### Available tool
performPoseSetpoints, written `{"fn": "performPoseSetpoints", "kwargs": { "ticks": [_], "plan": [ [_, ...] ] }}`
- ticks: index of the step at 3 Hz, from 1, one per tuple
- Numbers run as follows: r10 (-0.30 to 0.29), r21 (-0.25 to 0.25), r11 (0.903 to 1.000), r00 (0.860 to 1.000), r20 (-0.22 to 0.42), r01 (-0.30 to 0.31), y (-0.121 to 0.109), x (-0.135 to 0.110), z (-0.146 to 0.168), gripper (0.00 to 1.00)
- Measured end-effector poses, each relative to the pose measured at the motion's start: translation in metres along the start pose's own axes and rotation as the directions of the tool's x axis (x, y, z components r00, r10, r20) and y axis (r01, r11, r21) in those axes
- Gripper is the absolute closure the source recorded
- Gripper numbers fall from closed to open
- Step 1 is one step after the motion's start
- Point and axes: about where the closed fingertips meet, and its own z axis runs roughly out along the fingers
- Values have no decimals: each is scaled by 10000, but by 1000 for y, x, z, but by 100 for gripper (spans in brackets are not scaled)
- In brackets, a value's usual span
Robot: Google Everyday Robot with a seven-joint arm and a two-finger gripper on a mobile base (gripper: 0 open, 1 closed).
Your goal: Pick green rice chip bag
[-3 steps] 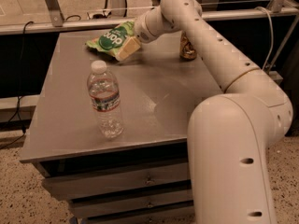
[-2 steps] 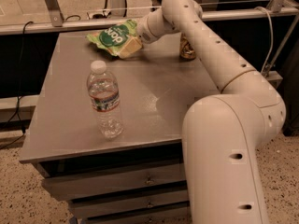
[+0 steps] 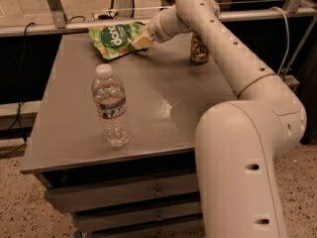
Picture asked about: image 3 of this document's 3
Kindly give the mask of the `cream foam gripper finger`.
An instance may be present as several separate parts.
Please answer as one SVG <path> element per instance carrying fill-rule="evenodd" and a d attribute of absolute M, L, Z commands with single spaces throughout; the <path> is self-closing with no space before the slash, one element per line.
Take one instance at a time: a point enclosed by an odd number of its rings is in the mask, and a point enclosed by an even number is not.
<path fill-rule="evenodd" d="M 154 41 L 148 31 L 142 31 L 132 41 L 132 47 L 136 50 L 147 49 L 153 45 Z"/>

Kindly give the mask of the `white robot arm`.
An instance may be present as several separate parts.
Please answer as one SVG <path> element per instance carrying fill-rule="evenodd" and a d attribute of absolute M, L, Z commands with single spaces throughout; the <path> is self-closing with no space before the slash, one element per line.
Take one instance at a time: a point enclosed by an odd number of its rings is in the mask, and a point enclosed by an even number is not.
<path fill-rule="evenodd" d="M 288 238 L 273 159 L 303 137 L 294 92 L 218 19 L 214 0 L 175 0 L 134 40 L 140 50 L 196 32 L 236 98 L 207 110 L 195 133 L 206 238 Z"/>

